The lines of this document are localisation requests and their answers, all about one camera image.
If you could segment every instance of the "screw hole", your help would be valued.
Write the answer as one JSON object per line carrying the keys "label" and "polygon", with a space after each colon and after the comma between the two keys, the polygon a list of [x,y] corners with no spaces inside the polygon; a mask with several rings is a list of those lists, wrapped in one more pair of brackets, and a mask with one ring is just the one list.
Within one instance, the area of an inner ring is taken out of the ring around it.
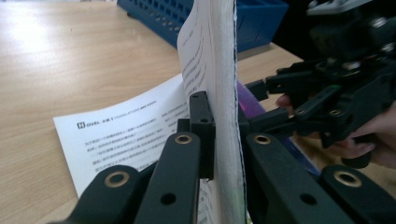
{"label": "screw hole", "polygon": [[119,183],[124,179],[123,175],[113,175],[110,177],[110,182],[112,183]]}
{"label": "screw hole", "polygon": [[164,205],[170,205],[176,202],[176,195],[173,193],[166,193],[161,197],[161,203]]}
{"label": "screw hole", "polygon": [[315,204],[318,203],[317,199],[314,196],[310,195],[310,194],[302,194],[302,195],[300,195],[300,199],[304,203],[307,203],[309,205],[315,205]]}

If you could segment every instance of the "round hole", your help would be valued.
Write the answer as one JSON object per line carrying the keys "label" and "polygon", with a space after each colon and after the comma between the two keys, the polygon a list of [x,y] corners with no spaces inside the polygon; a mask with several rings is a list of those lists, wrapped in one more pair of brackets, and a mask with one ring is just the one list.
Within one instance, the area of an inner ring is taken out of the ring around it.
{"label": "round hole", "polygon": [[105,179],[105,185],[109,188],[118,188],[124,185],[129,179],[129,175],[123,171],[117,171],[108,175]]}
{"label": "round hole", "polygon": [[271,138],[264,135],[257,135],[254,137],[254,141],[258,144],[268,145],[271,143]]}
{"label": "round hole", "polygon": [[173,193],[167,193],[161,197],[161,203],[164,205],[170,205],[175,201],[176,201],[176,195]]}
{"label": "round hole", "polygon": [[177,136],[175,141],[179,144],[188,144],[192,141],[192,138],[186,134],[182,134]]}
{"label": "round hole", "polygon": [[300,195],[300,199],[304,203],[307,203],[309,205],[315,205],[315,204],[318,203],[317,199],[314,196],[310,195],[310,194],[302,194],[302,195]]}
{"label": "round hole", "polygon": [[361,187],[361,180],[350,172],[337,171],[334,173],[334,178],[343,185],[352,188]]}

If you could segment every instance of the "blue plastic crate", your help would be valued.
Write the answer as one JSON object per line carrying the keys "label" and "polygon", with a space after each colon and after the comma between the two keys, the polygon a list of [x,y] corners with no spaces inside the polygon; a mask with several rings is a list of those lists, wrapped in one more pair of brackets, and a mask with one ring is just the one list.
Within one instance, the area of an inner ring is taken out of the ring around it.
{"label": "blue plastic crate", "polygon": [[[175,48],[193,0],[119,0],[118,5]],[[280,0],[237,0],[238,52],[269,44],[288,9]]]}

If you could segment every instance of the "black plastic part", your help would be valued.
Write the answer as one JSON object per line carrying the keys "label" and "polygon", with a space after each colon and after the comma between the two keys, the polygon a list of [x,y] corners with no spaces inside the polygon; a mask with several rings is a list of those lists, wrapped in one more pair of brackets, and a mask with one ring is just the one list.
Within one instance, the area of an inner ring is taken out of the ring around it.
{"label": "black plastic part", "polygon": [[292,136],[297,129],[297,124],[289,119],[289,111],[285,108],[268,111],[249,122],[251,132],[269,133],[279,139]]}
{"label": "black plastic part", "polygon": [[143,173],[123,165],[105,169],[84,190],[67,220],[52,224],[131,223],[154,167],[155,163]]}
{"label": "black plastic part", "polygon": [[312,90],[320,90],[323,80],[317,78],[313,71],[294,72],[291,68],[290,73],[280,73],[276,76],[265,79],[265,85],[270,93],[289,93],[308,97]]}
{"label": "black plastic part", "polygon": [[357,158],[354,158],[354,159],[343,158],[343,159],[341,159],[341,161],[344,165],[347,165],[349,167],[352,167],[355,169],[362,169],[369,165],[371,158],[372,158],[372,153],[367,152],[366,154],[361,155]]}
{"label": "black plastic part", "polygon": [[277,74],[289,74],[289,73],[297,73],[297,72],[306,72],[307,70],[312,69],[318,63],[323,62],[323,59],[315,59],[315,60],[306,60],[300,63],[293,63],[289,68],[279,68],[276,70]]}
{"label": "black plastic part", "polygon": [[347,138],[351,132],[384,112],[396,100],[392,98],[390,85],[396,79],[396,62],[384,61],[378,66],[374,70],[365,71],[366,78],[344,88],[336,104],[329,108],[328,122],[340,128],[334,129],[324,142],[330,141],[332,144]]}
{"label": "black plastic part", "polygon": [[200,178],[213,179],[216,129],[205,91],[190,96],[190,132],[201,139]]}
{"label": "black plastic part", "polygon": [[353,223],[273,136],[249,134],[246,150],[248,164],[265,195],[265,199],[253,200],[258,204],[268,201],[265,217],[251,215],[261,218],[253,223],[263,223],[264,218],[264,223]]}
{"label": "black plastic part", "polygon": [[356,223],[396,223],[396,201],[359,171],[329,166],[319,183]]}
{"label": "black plastic part", "polygon": [[250,123],[248,118],[245,116],[244,111],[241,108],[241,105],[238,105],[238,125],[239,125],[239,133],[241,139],[245,139],[245,137],[250,132]]}
{"label": "black plastic part", "polygon": [[340,90],[339,86],[331,85],[320,91],[312,99],[294,109],[294,117],[296,120],[304,120],[311,118],[315,113],[323,108],[323,105],[333,95]]}
{"label": "black plastic part", "polygon": [[339,16],[338,18],[334,17],[331,23],[323,22],[323,24],[314,27],[310,31],[310,35],[319,52],[345,62],[357,60],[367,53],[367,47],[361,43],[361,34],[358,35],[354,28],[358,25],[359,19]]}
{"label": "black plastic part", "polygon": [[245,85],[258,101],[268,99],[267,88],[263,80],[257,80]]}
{"label": "black plastic part", "polygon": [[178,119],[177,120],[177,133],[189,132],[190,131],[190,120],[189,119]]}
{"label": "black plastic part", "polygon": [[198,136],[169,136],[134,223],[196,223],[199,158]]}
{"label": "black plastic part", "polygon": [[[241,136],[243,136],[243,140],[246,140],[246,135],[241,134]],[[245,155],[247,155],[247,147],[243,146],[243,149],[245,150]],[[245,164],[247,165],[245,166],[245,178],[247,182],[248,213],[253,223],[266,223],[265,219],[267,216],[268,201],[265,197],[265,194],[262,192],[260,183],[255,177],[249,156],[245,156],[244,160]]]}

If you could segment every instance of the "paper sheet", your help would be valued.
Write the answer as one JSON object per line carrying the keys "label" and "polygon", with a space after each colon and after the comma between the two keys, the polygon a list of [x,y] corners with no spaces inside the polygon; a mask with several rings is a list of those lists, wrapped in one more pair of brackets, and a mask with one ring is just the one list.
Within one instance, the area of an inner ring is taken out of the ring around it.
{"label": "paper sheet", "polygon": [[177,50],[185,92],[206,91],[216,122],[215,179],[208,223],[245,223],[244,171],[237,124],[235,2],[195,1],[184,23]]}
{"label": "paper sheet", "polygon": [[180,30],[182,74],[125,103],[54,118],[78,196],[116,164],[142,170],[187,118],[186,99],[206,91],[216,122],[215,179],[202,180],[198,223],[245,223],[244,171],[237,124],[235,1],[194,1]]}
{"label": "paper sheet", "polygon": [[54,118],[78,197],[109,166],[140,171],[158,160],[177,119],[188,116],[178,75],[119,105]]}

